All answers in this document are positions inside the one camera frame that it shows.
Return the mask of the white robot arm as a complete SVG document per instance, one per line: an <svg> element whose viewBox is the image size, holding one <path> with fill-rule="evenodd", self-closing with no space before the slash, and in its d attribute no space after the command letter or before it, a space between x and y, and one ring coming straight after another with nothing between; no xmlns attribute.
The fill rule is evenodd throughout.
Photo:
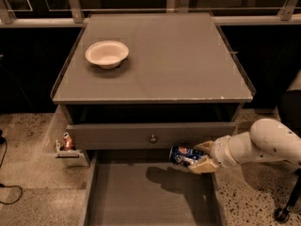
<svg viewBox="0 0 301 226"><path fill-rule="evenodd" d="M288 161L300 167L301 138L273 119L255 121L248 132L220 137L195 147L205 155L188 168L196 173L216 172L248 162Z"/></svg>

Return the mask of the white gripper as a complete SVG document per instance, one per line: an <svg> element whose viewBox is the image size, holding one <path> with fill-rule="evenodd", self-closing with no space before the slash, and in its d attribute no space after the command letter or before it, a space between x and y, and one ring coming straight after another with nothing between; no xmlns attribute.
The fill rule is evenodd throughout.
<svg viewBox="0 0 301 226"><path fill-rule="evenodd" d="M234 137L220 137L214 142L211 140L199 143L194 147L195 150L209 154L205 155L188 168L195 174L216 172L218 166L228 169L236 166L238 162L230 151L230 144L234 142Z"/></svg>

